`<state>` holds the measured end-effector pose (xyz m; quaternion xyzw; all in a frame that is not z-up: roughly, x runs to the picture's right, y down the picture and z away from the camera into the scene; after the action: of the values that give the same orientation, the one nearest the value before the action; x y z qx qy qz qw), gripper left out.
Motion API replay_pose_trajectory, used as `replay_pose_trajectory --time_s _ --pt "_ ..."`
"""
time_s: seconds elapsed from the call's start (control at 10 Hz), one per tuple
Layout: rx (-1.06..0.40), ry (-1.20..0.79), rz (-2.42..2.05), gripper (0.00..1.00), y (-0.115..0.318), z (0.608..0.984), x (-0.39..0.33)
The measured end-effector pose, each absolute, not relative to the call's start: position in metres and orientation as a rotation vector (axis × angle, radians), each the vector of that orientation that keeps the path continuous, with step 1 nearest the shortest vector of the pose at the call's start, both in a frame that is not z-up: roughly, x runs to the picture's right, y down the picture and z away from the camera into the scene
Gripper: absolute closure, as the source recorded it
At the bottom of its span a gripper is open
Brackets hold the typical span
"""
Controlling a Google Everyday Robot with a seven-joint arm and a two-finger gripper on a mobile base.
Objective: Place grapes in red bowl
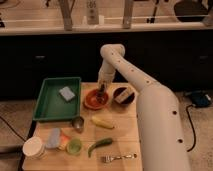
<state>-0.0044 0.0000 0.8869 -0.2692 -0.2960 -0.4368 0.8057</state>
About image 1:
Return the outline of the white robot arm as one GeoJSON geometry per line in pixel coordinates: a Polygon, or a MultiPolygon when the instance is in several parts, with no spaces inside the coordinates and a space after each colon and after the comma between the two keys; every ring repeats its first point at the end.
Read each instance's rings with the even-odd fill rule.
{"type": "Polygon", "coordinates": [[[138,92],[136,114],[143,171],[191,171],[176,95],[128,62],[122,44],[105,44],[98,83],[108,87],[118,71],[138,92]]]}

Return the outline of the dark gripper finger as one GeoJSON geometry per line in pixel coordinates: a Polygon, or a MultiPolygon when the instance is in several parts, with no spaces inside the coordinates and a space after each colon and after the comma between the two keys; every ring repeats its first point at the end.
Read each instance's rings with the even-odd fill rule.
{"type": "Polygon", "coordinates": [[[102,84],[99,85],[97,96],[100,97],[101,96],[101,92],[102,92],[102,84]]]}
{"type": "Polygon", "coordinates": [[[105,85],[105,84],[102,85],[102,89],[103,89],[103,90],[102,90],[102,92],[103,92],[102,94],[103,94],[103,96],[104,96],[104,94],[106,93],[106,85],[105,85]]]}

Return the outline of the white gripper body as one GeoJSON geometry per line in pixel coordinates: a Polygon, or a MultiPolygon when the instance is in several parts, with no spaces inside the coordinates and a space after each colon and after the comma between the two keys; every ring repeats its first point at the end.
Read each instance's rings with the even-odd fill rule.
{"type": "Polygon", "coordinates": [[[110,70],[100,69],[98,73],[99,84],[110,84],[113,81],[113,72],[110,70]]]}

